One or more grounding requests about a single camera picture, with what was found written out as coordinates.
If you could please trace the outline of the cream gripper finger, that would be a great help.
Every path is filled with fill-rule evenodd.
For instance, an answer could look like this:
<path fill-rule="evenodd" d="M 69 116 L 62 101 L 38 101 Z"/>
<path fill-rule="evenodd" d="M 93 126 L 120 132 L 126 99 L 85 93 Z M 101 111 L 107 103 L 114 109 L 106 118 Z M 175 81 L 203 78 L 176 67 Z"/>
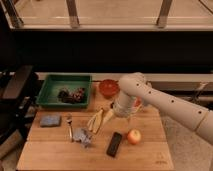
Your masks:
<path fill-rule="evenodd" d="M 108 121 L 110 121 L 112 118 L 114 118 L 114 111 L 112 109 L 110 109 L 106 115 L 103 118 L 102 124 L 105 125 Z"/>

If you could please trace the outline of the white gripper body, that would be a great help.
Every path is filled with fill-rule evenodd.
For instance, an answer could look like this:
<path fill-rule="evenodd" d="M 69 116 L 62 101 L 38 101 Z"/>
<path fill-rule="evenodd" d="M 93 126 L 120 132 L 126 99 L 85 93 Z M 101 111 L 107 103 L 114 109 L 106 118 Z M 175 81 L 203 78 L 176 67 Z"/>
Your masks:
<path fill-rule="evenodd" d="M 136 98 L 127 94 L 119 94 L 114 101 L 113 111 L 117 117 L 129 117 L 134 111 Z"/>

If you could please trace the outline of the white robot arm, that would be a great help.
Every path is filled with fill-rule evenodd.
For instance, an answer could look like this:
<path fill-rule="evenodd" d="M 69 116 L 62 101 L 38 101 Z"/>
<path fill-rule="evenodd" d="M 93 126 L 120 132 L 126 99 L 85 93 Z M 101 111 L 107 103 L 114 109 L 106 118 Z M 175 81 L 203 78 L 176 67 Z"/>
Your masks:
<path fill-rule="evenodd" d="M 123 75 L 118 85 L 120 92 L 112 108 L 114 116 L 129 117 L 135 99 L 141 98 L 213 145 L 212 110 L 148 86 L 139 72 Z"/>

